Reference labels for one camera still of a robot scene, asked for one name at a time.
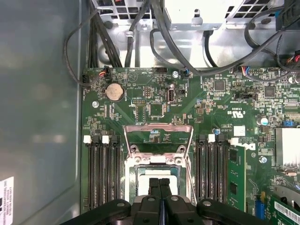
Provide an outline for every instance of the metal bracket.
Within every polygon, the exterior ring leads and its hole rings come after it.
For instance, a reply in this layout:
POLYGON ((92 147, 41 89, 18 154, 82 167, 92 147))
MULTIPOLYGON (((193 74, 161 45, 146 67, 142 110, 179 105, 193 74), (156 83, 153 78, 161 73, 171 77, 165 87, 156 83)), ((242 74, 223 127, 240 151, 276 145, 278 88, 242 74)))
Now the metal bracket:
POLYGON ((194 128, 190 125, 173 125, 171 123, 151 123, 144 125, 127 125, 123 127, 128 156, 125 161, 125 199, 129 201, 129 183, 130 183, 130 168, 136 165, 150 165, 155 163, 165 165, 178 165, 186 168, 187 171, 187 197, 195 198, 195 189, 192 181, 191 161, 188 157, 188 151, 192 143, 194 128), (182 144, 176 150, 176 153, 141 153, 137 145, 131 145, 128 140, 128 133, 132 132, 149 132, 153 129, 163 129, 167 132, 184 132, 189 133, 188 142, 186 145, 182 144))
POLYGON ((133 31, 130 31, 130 30, 126 31, 125 36, 128 38, 132 38, 133 39, 132 41, 135 41, 135 33, 133 31))

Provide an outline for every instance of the capacitor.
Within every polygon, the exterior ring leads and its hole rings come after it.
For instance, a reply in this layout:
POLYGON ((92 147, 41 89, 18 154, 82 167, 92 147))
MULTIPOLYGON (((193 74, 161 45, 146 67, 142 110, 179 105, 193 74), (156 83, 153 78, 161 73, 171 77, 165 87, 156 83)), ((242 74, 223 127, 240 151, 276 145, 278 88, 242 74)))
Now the capacitor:
POLYGON ((265 117, 259 117, 256 121, 256 123, 260 126, 267 126, 269 123, 269 120, 265 117))
POLYGON ((215 135, 219 135, 221 133, 221 130, 220 129, 217 129, 217 128, 213 128, 212 132, 215 134, 215 135))

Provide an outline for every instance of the mounting hole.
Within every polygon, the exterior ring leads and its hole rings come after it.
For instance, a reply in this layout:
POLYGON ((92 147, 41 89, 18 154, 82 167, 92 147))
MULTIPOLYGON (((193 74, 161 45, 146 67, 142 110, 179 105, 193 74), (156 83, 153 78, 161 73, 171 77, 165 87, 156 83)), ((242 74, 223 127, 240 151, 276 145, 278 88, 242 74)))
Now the mounting hole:
POLYGON ((262 25, 266 25, 268 23, 270 23, 272 20, 270 18, 265 18, 261 21, 262 25))

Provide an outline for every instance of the green circuit board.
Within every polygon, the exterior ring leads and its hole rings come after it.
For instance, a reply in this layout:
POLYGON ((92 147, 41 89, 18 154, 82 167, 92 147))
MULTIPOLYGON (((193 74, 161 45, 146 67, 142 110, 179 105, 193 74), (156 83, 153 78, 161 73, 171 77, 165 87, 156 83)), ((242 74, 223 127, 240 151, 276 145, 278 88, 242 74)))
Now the green circuit board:
MULTIPOLYGON (((83 79, 88 81, 101 71, 88 68, 83 79)), ((281 71, 250 68, 249 73, 270 79, 281 71)), ((82 91, 82 139, 90 136, 100 143, 82 143, 82 212, 113 198, 124 198, 128 155, 124 126, 168 123, 194 129, 188 155, 197 198, 216 198, 255 215, 255 202, 271 195, 275 185, 294 187, 299 180, 278 170, 275 148, 275 128, 300 123, 299 98, 300 85, 294 80, 253 82, 240 71, 199 77, 184 72, 173 75, 173 70, 166 68, 111 69, 108 76, 82 91), (268 119, 267 125, 260 124, 262 118, 268 119), (215 142, 208 137, 211 134, 217 134, 215 142), (114 145, 106 146, 112 150, 106 153, 97 150, 104 135, 114 139, 114 145), (230 144, 232 138, 238 138, 237 146, 230 144), (201 148, 211 148, 215 155, 201 157, 201 148), (203 184, 208 176, 210 183, 203 184)), ((141 152, 154 154, 176 151, 188 142, 185 133, 155 129, 128 138, 141 152)), ((176 171, 185 178, 184 168, 176 171)), ((179 194, 185 193, 188 187, 184 182, 180 186, 179 194)), ((137 187, 134 182, 130 187, 132 201, 137 187)))

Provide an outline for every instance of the wire bundle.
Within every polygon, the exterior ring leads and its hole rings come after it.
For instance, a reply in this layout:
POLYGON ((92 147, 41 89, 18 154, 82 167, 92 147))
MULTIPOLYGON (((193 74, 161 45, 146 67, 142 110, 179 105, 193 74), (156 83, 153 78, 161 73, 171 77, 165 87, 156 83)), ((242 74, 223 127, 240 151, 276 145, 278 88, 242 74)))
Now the wire bundle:
POLYGON ((242 73, 244 76, 246 76, 250 70, 250 67, 241 67, 242 68, 242 73))

